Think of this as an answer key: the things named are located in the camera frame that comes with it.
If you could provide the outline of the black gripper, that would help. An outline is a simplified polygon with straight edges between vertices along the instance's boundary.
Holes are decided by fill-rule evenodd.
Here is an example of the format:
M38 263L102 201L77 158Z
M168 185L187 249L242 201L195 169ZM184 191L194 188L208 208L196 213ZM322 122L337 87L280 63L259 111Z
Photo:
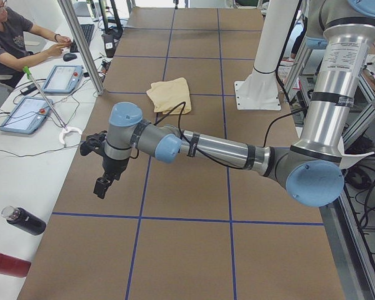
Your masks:
M107 141L107 132L101 131L88 135L80 146L82 156L87 156L91 152L102 157L104 174L96 179L93 193L98 198L104 199L110 182L118 181L128 166L129 148L113 147Z

